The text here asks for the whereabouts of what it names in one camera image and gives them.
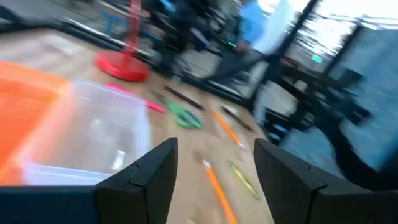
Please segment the pencil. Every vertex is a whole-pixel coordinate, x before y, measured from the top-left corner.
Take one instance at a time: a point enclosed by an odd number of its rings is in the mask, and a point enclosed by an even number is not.
[[[223,189],[221,188],[220,183],[218,183],[217,177],[214,174],[213,169],[210,166],[210,163],[206,160],[203,160],[203,164],[205,165],[205,170],[210,179],[210,182],[213,185],[214,189],[216,190],[219,200],[221,201],[221,204],[224,208],[224,211],[229,220],[229,223],[230,224],[238,224],[235,214],[233,213],[231,206],[229,206],[229,203],[225,197]]]
[[[228,124],[224,121],[224,119],[217,113],[217,111],[212,110],[214,117],[220,122],[220,125],[225,129],[225,131],[231,136],[232,140],[236,142],[239,146],[244,148],[243,144],[239,140],[239,138],[235,135],[235,133],[231,130],[231,128],[228,126]]]
[[[238,168],[238,166],[232,162],[231,160],[227,160],[229,168],[235,173],[236,176],[242,181],[245,187],[252,193],[253,197],[257,200],[260,200],[260,195],[254,186],[250,183],[250,181],[243,175],[242,171]]]

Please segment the orange plastic container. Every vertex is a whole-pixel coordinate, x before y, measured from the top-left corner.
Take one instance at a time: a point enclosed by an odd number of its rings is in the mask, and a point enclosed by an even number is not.
[[[70,82],[0,61],[0,185],[20,185],[21,159],[43,156],[73,111]]]

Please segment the pink pen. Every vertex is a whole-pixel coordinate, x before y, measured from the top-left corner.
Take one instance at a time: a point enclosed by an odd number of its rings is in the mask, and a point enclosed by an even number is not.
[[[110,88],[112,88],[112,89],[114,89],[114,90],[119,90],[119,91],[121,91],[121,92],[123,92],[123,93],[128,93],[128,94],[132,94],[132,93],[130,93],[129,91],[127,91],[127,90],[125,90],[125,89],[123,89],[123,88],[120,88],[120,87],[118,87],[117,85],[113,85],[113,84],[106,84],[106,86],[107,87],[110,87]],[[150,101],[147,101],[147,100],[144,100],[144,103],[145,103],[145,105],[147,105],[147,107],[149,107],[150,109],[153,109],[153,110],[156,110],[156,111],[159,111],[159,112],[161,112],[161,113],[164,113],[164,108],[163,107],[161,107],[161,106],[159,106],[159,105],[156,105],[156,104],[154,104],[153,102],[150,102]]]

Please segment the blue shirt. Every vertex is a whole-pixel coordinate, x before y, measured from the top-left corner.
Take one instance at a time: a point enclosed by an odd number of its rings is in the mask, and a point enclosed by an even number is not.
[[[172,3],[170,3],[168,0],[160,0],[160,2],[164,5],[164,7],[166,8],[166,10],[168,10],[169,12],[174,12],[175,7]]]
[[[264,32],[267,18],[258,0],[251,0],[243,5],[240,15],[242,17],[241,38],[252,43]]]

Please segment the black pen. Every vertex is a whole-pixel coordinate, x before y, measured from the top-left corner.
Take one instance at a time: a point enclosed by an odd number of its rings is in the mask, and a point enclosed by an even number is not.
[[[179,92],[173,90],[172,88],[170,88],[170,87],[168,87],[168,86],[165,86],[164,88],[165,88],[167,91],[173,93],[175,96],[177,96],[177,97],[179,97],[179,98],[185,100],[186,102],[188,102],[188,103],[191,104],[192,106],[198,108],[199,110],[204,110],[204,109],[205,109],[205,108],[204,108],[202,105],[200,105],[199,103],[197,103],[197,102],[195,102],[195,101],[189,99],[188,97],[186,97],[186,96],[182,95],[181,93],[179,93]]]
[[[229,109],[225,108],[224,106],[221,106],[221,110],[224,111],[227,115],[231,116],[233,119],[235,119],[235,121],[237,121],[241,126],[246,128],[248,131],[253,131],[253,129],[249,125],[247,125],[244,121],[242,121],[241,118],[237,117]]]

